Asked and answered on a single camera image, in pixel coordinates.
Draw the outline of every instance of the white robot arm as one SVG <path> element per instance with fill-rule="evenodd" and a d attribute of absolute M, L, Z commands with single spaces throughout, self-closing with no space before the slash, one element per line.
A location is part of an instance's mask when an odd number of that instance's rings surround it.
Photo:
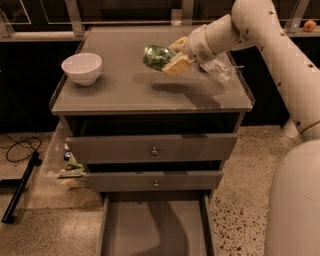
<path fill-rule="evenodd" d="M 256 46 L 298 132 L 320 138 L 320 71 L 280 26 L 271 0 L 237 0 L 231 15 L 194 30 L 170 48 L 203 64 L 225 51 Z"/>
<path fill-rule="evenodd" d="M 275 173 L 265 255 L 320 255 L 320 71 L 285 34 L 272 1 L 236 0 L 231 15 L 171 48 L 202 64 L 251 46 L 260 51 L 298 132 L 311 140 L 289 152 Z"/>

